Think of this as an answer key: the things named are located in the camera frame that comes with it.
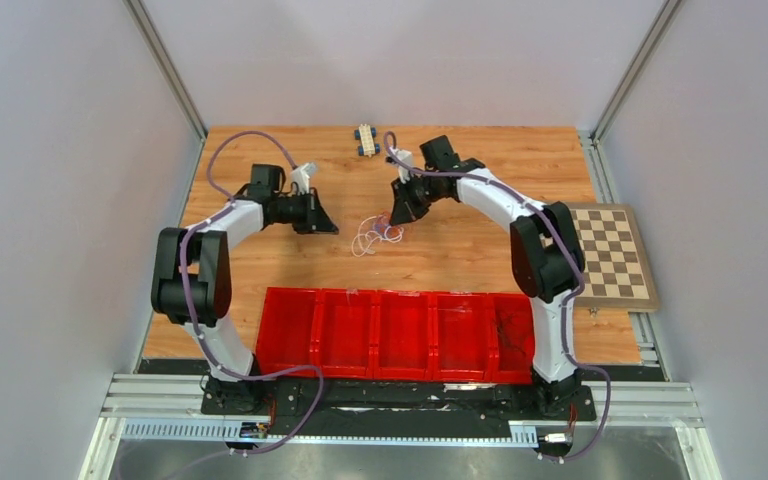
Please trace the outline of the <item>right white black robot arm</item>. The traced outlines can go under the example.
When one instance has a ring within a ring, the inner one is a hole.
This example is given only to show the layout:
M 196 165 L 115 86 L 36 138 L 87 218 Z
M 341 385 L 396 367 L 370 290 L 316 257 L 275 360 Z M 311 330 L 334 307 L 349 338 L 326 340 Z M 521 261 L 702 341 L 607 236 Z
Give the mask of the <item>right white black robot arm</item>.
M 398 168 L 391 183 L 393 225 L 423 218 L 441 199 L 476 209 L 509 236 L 511 269 L 529 298 L 535 353 L 531 363 L 531 403 L 544 417 L 556 417 L 581 386 L 572 349 L 571 309 L 584 287 L 585 258 L 570 208 L 528 197 L 500 180 L 477 159 L 463 160 L 442 135 L 420 146 L 425 161 L 417 168 L 410 151 L 383 136 L 382 150 Z

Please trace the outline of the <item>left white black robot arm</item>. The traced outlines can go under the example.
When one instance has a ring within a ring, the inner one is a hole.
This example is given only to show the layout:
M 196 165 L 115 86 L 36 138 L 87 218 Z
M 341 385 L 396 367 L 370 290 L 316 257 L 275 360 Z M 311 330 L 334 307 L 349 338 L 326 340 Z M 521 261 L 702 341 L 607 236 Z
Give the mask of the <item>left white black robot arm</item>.
M 229 316 L 230 253 L 273 224 L 289 225 L 300 235 L 338 233 L 311 185 L 316 171 L 313 163 L 290 173 L 277 165 L 256 164 L 250 182 L 216 213 L 186 228 L 165 228 L 158 236 L 152 308 L 182 326 L 199 345 L 209 364 L 206 396 L 242 414 L 262 408 L 264 384 L 271 377 L 261 373 Z

